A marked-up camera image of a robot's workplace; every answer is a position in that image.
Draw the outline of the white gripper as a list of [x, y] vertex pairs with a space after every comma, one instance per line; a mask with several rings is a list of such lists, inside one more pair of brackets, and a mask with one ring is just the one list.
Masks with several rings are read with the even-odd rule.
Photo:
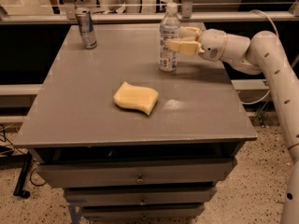
[[221, 60], [227, 43], [227, 34], [216, 29], [208, 29], [202, 33], [200, 28], [182, 26], [179, 37], [195, 41], [169, 40], [168, 47], [171, 50], [189, 56], [199, 54], [204, 60], [212, 62]]

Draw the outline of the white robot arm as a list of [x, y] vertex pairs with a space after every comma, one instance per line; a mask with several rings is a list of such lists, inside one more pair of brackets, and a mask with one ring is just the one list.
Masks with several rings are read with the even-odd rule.
[[261, 31], [247, 38], [221, 30], [182, 27], [179, 37], [168, 40], [166, 46], [181, 54], [228, 63], [246, 74], [264, 74], [292, 158], [280, 224], [299, 224], [299, 79], [278, 36]]

